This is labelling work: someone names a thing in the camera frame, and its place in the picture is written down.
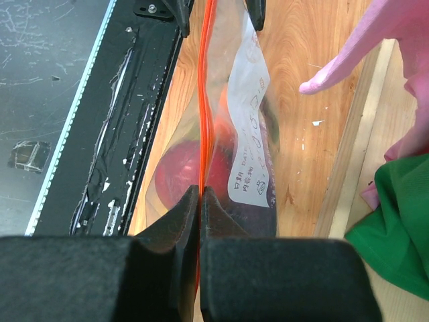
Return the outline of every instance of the wooden board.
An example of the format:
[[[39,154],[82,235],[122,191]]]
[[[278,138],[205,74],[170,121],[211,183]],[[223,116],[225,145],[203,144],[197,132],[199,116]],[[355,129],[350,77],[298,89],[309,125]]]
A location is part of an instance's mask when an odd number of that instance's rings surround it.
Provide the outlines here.
[[[314,96],[302,96],[300,83],[334,58],[370,0],[268,0],[259,35],[277,94],[281,151],[276,164],[281,236],[310,236],[332,172],[336,152],[361,65],[341,84]],[[196,66],[204,0],[196,0],[191,35],[185,39],[151,151],[129,233],[145,228],[145,192],[196,85]],[[315,127],[313,121],[323,122]]]
[[[336,166],[336,170],[345,172],[338,203],[321,213],[320,220],[325,222],[333,213],[329,237],[342,238],[347,230],[370,213],[359,194],[384,163],[385,151],[404,136],[415,120],[416,100],[404,90],[402,58],[395,41],[384,41],[375,72],[365,82],[370,83],[370,89],[368,96],[361,100],[364,102],[362,118],[350,120],[359,128],[356,140],[349,141],[349,147],[339,152],[339,156],[343,156],[347,150],[352,151],[349,161],[341,159],[343,162]],[[385,322],[428,320],[429,301],[390,284],[368,265],[367,270]]]

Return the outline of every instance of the plastic zip bag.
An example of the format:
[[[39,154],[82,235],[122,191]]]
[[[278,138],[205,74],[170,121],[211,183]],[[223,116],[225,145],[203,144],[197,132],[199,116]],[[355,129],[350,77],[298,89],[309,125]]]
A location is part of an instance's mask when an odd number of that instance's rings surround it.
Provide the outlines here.
[[[243,0],[208,0],[198,95],[187,106],[146,194],[152,224],[198,184],[255,237],[277,234],[273,162],[279,129],[268,69]]]

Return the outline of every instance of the pink rubber glove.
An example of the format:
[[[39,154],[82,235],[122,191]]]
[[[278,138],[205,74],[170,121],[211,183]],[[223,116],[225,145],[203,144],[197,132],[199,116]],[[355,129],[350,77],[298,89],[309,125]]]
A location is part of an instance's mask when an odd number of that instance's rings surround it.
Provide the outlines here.
[[[429,153],[429,0],[373,0],[339,55],[300,86],[302,94],[332,87],[380,41],[393,38],[404,60],[405,89],[417,98],[418,108],[414,126],[385,153],[386,161]],[[374,184],[362,197],[372,209],[378,207]]]

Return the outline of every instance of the scratched metal surface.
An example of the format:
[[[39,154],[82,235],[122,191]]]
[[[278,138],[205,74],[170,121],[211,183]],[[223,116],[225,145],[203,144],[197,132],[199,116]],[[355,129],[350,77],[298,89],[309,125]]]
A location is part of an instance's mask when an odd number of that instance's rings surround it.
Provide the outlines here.
[[[108,3],[0,0],[0,236],[25,233]],[[7,165],[23,140],[51,143],[41,174]]]

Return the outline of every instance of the metal screw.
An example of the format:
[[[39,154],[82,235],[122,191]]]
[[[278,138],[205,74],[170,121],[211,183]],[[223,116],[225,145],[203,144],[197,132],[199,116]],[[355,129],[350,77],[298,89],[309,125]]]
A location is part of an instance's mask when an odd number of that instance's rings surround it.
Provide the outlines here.
[[[147,10],[149,11],[149,13],[155,13],[156,12],[156,6],[155,5],[150,5]]]

